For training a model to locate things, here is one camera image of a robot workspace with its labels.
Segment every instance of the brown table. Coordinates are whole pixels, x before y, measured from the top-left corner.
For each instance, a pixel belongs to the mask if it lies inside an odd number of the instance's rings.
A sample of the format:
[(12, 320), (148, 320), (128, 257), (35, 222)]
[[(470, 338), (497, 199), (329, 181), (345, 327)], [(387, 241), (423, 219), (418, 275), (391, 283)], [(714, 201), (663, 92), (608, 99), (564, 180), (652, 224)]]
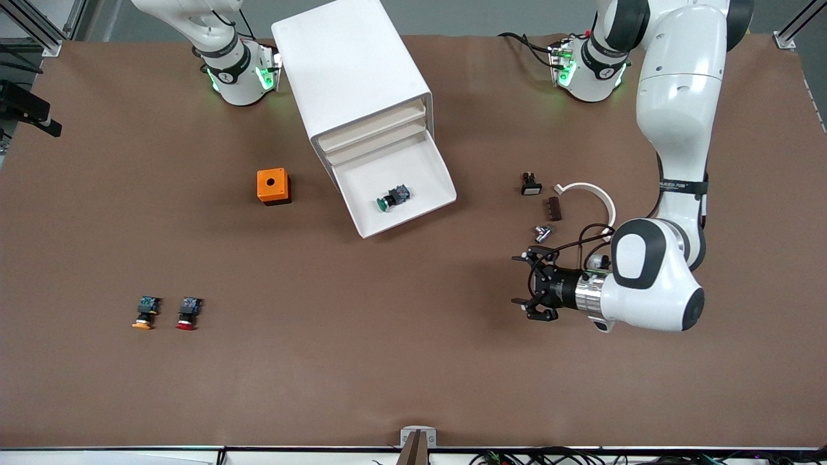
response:
[[(638, 66), (603, 103), (553, 89), (502, 38), (406, 37), (433, 90), (458, 200), (359, 238), (289, 86), (213, 93), (189, 44), (68, 42), (35, 86), (64, 124), (15, 134), (0, 170), (0, 444), (393, 443), (819, 446), (827, 434), (827, 137), (798, 57), (729, 56), (710, 150), (707, 305), (686, 333), (527, 321), (541, 197), (593, 182), (619, 222), (657, 193)], [(285, 167), (266, 208), (256, 170)], [(562, 199), (552, 245), (602, 221)], [(574, 266), (574, 254), (564, 264)], [(141, 295), (158, 328), (130, 327)], [(199, 330), (174, 329), (185, 295)]]

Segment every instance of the orange box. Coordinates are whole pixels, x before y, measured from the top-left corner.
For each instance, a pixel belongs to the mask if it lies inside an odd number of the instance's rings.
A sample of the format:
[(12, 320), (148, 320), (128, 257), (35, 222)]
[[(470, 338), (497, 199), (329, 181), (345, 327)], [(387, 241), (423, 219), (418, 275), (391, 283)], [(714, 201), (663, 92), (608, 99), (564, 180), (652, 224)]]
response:
[(290, 176), (284, 168), (259, 171), (256, 176), (256, 188), (259, 200), (268, 207), (293, 201), (290, 193)]

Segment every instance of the white box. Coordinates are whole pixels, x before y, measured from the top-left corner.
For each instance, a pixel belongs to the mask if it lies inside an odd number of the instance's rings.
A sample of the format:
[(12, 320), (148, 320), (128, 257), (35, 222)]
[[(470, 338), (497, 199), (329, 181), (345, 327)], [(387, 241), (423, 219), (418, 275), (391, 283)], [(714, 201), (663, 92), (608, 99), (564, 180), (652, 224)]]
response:
[[(433, 99), (379, 0), (336, 0), (273, 24), (310, 143), (369, 237), (457, 199)], [(383, 213), (376, 199), (411, 198)]]

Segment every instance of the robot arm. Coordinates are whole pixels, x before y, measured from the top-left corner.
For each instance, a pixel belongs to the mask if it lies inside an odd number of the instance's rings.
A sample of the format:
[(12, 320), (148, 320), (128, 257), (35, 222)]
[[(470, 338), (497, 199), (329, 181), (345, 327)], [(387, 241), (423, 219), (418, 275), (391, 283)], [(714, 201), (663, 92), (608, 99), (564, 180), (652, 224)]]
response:
[(227, 15), (242, 0), (132, 0), (144, 13), (174, 27), (207, 64), (213, 88), (228, 103), (250, 105), (276, 89), (281, 57), (269, 46), (241, 39)]
[(691, 271), (705, 255), (700, 219), (712, 123), (726, 52), (751, 16), (751, 0), (604, 0), (591, 36), (551, 50), (562, 67), (556, 84), (587, 102), (619, 85), (629, 51), (647, 50), (638, 126), (661, 162), (661, 196), (653, 218), (630, 220), (614, 233), (611, 272), (566, 270), (545, 262), (556, 254), (536, 247), (515, 257), (532, 265), (532, 299), (514, 300), (529, 318), (555, 319), (556, 309), (567, 307), (586, 312), (604, 332), (616, 321), (662, 331), (696, 323), (704, 291)]

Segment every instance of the white curved tube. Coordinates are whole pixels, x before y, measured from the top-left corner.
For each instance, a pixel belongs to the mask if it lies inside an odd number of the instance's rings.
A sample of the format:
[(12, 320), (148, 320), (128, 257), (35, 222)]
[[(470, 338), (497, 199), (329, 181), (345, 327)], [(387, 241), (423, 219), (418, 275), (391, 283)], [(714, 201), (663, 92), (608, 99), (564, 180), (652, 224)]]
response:
[[(614, 221), (617, 217), (617, 209), (615, 209), (614, 202), (612, 201), (612, 198), (609, 197), (609, 195), (606, 193), (605, 190), (602, 190), (600, 187), (598, 187), (596, 185), (593, 185), (593, 184), (589, 184), (589, 183), (572, 183), (572, 184), (567, 185), (566, 187), (563, 187), (561, 185), (554, 186), (554, 190), (556, 190), (556, 192), (558, 194), (563, 194), (564, 192), (566, 192), (569, 189), (588, 190), (592, 194), (598, 196), (600, 198), (600, 200), (603, 200), (603, 203), (606, 205), (606, 210), (609, 212), (609, 221), (606, 224), (608, 224), (612, 228), (614, 227)], [(606, 229), (603, 230), (603, 232), (601, 234), (608, 234), (608, 233), (610, 233), (610, 231), (609, 231), (608, 228), (606, 228)], [(606, 236), (606, 237), (603, 238), (603, 240), (606, 241), (606, 242), (610, 242), (612, 240), (612, 237), (611, 236)]]

